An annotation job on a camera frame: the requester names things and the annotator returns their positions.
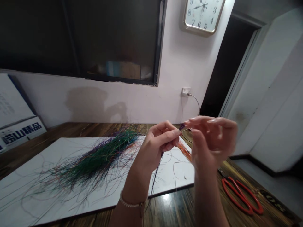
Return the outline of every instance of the gold clock frame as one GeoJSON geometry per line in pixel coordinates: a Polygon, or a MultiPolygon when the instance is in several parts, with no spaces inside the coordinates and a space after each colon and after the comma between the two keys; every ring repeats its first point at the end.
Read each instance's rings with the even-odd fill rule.
{"type": "Polygon", "coordinates": [[[185,7],[184,7],[183,24],[185,26],[185,29],[188,30],[188,31],[191,31],[192,33],[197,33],[197,34],[201,34],[201,35],[206,35],[206,36],[213,35],[216,32],[216,30],[217,30],[217,27],[218,27],[218,24],[219,24],[219,21],[220,21],[220,18],[221,18],[221,14],[222,14],[222,11],[223,11],[223,8],[224,8],[225,0],[223,0],[222,7],[220,9],[219,16],[218,16],[218,19],[217,19],[217,23],[215,25],[215,29],[213,31],[211,31],[211,32],[208,31],[208,30],[205,30],[203,28],[197,28],[195,26],[188,25],[185,22],[186,14],[187,14],[188,1],[190,1],[190,0],[186,0],[186,4],[185,4],[185,7]]]}

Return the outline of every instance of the clock face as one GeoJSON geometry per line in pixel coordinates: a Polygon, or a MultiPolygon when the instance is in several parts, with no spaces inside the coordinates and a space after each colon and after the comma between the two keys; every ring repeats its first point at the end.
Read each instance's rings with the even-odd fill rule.
{"type": "Polygon", "coordinates": [[[223,4],[224,0],[187,0],[185,24],[213,33],[223,4]]]}

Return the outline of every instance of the bracelet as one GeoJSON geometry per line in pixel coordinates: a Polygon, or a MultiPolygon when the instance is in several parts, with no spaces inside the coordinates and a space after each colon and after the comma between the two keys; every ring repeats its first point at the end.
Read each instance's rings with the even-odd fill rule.
{"type": "Polygon", "coordinates": [[[122,198],[122,191],[123,191],[123,189],[121,190],[121,193],[120,193],[120,202],[124,205],[124,206],[126,206],[126,207],[129,207],[129,208],[136,208],[136,207],[142,207],[144,204],[145,204],[145,201],[144,202],[142,202],[142,203],[139,203],[139,204],[129,204],[129,203],[127,203],[127,202],[125,202],[124,200],[123,200],[123,198],[122,198]]]}

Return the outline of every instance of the orange thread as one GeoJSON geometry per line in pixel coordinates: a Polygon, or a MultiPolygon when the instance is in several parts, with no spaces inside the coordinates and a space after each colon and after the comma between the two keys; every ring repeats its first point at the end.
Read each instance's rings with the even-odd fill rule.
{"type": "Polygon", "coordinates": [[[192,162],[192,154],[186,149],[184,144],[179,141],[178,148],[181,150],[181,152],[184,154],[184,156],[188,159],[188,161],[192,162]]]}

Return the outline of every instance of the power cord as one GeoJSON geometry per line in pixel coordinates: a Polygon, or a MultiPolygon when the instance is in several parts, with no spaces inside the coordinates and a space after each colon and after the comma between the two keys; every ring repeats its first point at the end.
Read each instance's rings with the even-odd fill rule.
{"type": "MultiPolygon", "coordinates": [[[[200,115],[200,105],[199,105],[199,102],[198,102],[197,98],[196,98],[194,95],[192,95],[191,93],[187,93],[187,95],[188,95],[188,96],[194,97],[195,100],[197,101],[197,103],[198,103],[198,108],[199,108],[199,115],[200,115]]],[[[184,134],[183,134],[186,130],[190,130],[190,129],[185,129],[185,130],[183,130],[182,136],[184,137],[184,139],[186,139],[187,141],[189,141],[189,142],[192,143],[192,141],[190,141],[189,139],[187,139],[187,138],[184,136],[184,134]]]]}

